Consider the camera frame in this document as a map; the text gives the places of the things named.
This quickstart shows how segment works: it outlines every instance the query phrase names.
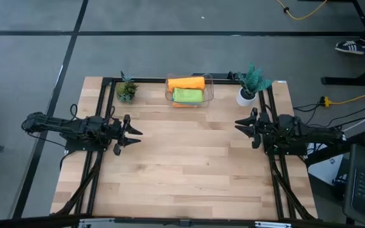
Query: sneaker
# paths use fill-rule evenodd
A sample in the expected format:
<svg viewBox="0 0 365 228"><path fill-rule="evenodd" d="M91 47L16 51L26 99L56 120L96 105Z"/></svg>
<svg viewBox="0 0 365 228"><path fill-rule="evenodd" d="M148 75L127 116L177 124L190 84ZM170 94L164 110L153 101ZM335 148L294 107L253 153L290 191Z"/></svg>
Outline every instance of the sneaker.
<svg viewBox="0 0 365 228"><path fill-rule="evenodd" d="M344 53L364 54L365 53L365 41L343 41L336 44L336 50Z"/></svg>

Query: white pot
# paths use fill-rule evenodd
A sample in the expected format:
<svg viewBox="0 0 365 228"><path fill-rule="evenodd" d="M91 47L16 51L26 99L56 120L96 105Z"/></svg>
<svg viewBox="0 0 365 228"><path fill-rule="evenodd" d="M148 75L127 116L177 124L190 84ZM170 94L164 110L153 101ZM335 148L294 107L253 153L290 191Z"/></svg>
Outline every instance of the white pot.
<svg viewBox="0 0 365 228"><path fill-rule="evenodd" d="M240 91L242 90L243 88L240 88L239 89L239 93L238 93L238 96L236 97L236 102L240 105L240 106L251 106L253 104L253 101L256 100L257 98L257 93L256 95L254 96L253 99L245 99L244 97L241 96L240 94Z"/></svg>

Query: potted plant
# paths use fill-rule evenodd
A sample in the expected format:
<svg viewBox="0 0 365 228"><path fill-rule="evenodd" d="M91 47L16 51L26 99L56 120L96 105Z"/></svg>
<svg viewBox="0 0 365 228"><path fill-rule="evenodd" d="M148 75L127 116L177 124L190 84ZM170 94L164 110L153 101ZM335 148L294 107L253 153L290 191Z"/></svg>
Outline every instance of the potted plant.
<svg viewBox="0 0 365 228"><path fill-rule="evenodd" d="M138 90L138 85L136 85L132 76L124 75L121 73L123 82L117 84L117 97L121 102L132 103L134 95Z"/></svg>
<svg viewBox="0 0 365 228"><path fill-rule="evenodd" d="M257 97L257 92L267 89L272 84L271 80L263 79L261 68L256 70L253 63L250 63L246 75L242 75L240 72L237 74L241 88L236 98L236 102L240 106L251 106Z"/></svg>

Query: wooden plank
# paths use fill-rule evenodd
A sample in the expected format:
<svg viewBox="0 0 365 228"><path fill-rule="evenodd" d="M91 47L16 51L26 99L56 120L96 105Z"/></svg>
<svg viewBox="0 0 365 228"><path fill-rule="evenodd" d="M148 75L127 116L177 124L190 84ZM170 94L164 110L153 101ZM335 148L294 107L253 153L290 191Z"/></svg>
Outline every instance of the wooden plank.
<svg viewBox="0 0 365 228"><path fill-rule="evenodd" d="M93 115L101 77L86 77L79 100L80 117ZM286 84L273 84L279 113L291 113ZM114 99L114 116L132 117L143 132L142 142L104 154L93 215L195 219L276 219L271 172L261 146L234 128L252 107L236 104L238 85L215 85L208 108L172 108L164 84L139 84L133 104ZM108 100L106 91L103 110ZM259 101L254 106L260 108ZM51 207L59 210L80 181L85 152L63 162ZM316 212L305 165L287 156L295 194L308 211ZM86 210L84 196L82 212Z"/></svg>

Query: green sponge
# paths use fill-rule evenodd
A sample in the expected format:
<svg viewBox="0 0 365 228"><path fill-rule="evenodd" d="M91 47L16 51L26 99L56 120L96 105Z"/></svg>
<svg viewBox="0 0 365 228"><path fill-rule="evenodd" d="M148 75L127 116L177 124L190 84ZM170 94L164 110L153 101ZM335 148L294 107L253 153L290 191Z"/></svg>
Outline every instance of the green sponge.
<svg viewBox="0 0 365 228"><path fill-rule="evenodd" d="M203 91L200 89L174 88L172 100L175 102L203 102Z"/></svg>

